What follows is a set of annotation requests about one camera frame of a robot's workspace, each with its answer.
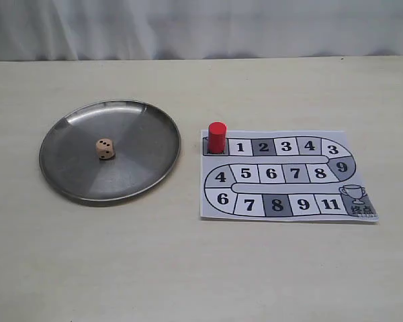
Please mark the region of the red cylinder game piece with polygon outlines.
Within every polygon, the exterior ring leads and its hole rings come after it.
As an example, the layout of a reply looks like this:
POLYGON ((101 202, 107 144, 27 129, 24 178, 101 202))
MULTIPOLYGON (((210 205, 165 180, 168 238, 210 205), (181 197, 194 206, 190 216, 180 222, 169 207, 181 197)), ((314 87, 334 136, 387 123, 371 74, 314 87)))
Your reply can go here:
POLYGON ((227 127, 224 123, 215 121, 208 128, 208 152, 221 154, 226 147, 227 127))

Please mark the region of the wooden die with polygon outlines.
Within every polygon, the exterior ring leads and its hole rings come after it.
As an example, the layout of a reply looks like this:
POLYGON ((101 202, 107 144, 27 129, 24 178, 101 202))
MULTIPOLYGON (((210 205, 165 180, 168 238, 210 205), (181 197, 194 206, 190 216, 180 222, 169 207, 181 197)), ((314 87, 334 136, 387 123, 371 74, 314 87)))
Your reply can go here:
POLYGON ((114 143, 109 138, 101 138, 95 144, 97 156, 100 160, 109 160, 115 156, 114 143))

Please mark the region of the paper game board sheet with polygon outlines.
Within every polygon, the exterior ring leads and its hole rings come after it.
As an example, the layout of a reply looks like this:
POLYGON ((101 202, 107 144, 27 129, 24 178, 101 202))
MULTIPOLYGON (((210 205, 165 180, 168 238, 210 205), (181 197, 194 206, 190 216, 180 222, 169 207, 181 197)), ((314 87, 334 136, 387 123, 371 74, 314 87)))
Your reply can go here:
POLYGON ((247 221, 375 223, 343 131, 226 133, 222 153, 201 131, 200 215, 247 221))

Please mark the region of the round stainless steel plate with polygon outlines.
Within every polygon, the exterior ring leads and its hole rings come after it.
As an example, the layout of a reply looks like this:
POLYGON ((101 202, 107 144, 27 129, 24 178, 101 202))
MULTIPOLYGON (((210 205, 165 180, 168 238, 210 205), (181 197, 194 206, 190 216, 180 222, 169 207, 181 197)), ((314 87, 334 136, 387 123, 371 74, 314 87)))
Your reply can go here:
POLYGON ((176 165, 181 135, 162 109, 140 101, 92 103, 58 120, 39 151, 46 182, 65 198, 106 207, 145 193, 176 165), (100 160, 95 144, 114 143, 115 156, 100 160))

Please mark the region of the white backdrop curtain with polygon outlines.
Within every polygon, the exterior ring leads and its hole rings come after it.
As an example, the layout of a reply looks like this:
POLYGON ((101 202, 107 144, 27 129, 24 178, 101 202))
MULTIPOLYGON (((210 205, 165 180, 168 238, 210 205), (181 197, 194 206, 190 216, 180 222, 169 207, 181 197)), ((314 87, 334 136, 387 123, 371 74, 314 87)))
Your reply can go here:
POLYGON ((0 61, 403 55, 403 1, 0 1, 0 61))

